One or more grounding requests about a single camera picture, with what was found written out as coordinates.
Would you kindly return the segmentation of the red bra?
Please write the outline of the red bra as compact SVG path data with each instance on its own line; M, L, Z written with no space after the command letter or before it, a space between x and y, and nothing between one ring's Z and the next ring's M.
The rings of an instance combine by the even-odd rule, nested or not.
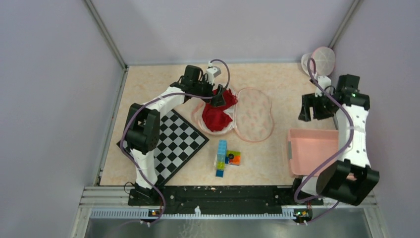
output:
M206 127L212 132L218 132L225 129L233 119L224 111L237 104L237 97L232 93L231 89L223 92L224 106L211 106L206 104L202 112L202 120Z

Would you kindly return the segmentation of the white pink mesh laundry bag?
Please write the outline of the white pink mesh laundry bag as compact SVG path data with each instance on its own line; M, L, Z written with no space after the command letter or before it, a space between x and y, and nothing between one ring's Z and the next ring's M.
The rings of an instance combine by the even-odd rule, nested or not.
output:
M301 57L301 68L309 75L308 60L313 58L316 64L316 73L320 76L329 76L335 67L336 56L333 49L328 47L319 47L312 53L306 53Z

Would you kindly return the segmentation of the pink plastic basket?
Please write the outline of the pink plastic basket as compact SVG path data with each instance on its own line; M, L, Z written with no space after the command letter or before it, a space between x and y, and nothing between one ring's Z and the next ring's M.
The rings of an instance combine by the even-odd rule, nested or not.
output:
M292 128L287 134L289 174L292 178L308 176L320 164L343 148L339 131Z

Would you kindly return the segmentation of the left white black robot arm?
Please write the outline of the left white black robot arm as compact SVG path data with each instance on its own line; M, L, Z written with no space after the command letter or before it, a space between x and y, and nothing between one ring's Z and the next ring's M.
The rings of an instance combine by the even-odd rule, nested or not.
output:
M154 150L159 141L161 118L191 98L199 98L213 106L218 104L227 89L227 86L219 85L216 91L213 90L214 80L220 74L221 69L212 62L205 70L187 65L184 74L163 93L142 105L133 103L130 106L119 146L135 166L134 189L147 205L155 204L159 197Z

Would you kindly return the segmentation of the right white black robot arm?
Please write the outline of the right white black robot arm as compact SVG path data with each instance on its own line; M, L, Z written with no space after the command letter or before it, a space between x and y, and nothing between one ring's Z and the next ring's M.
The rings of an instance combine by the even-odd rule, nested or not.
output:
M327 197L358 206L378 184L379 171L372 169L366 150L366 121L370 110L369 95L358 89L360 77L341 75L333 93L329 93L331 79L311 77L317 87L302 96L299 120L336 117L338 123L338 151L318 165L301 183L291 189L296 204Z

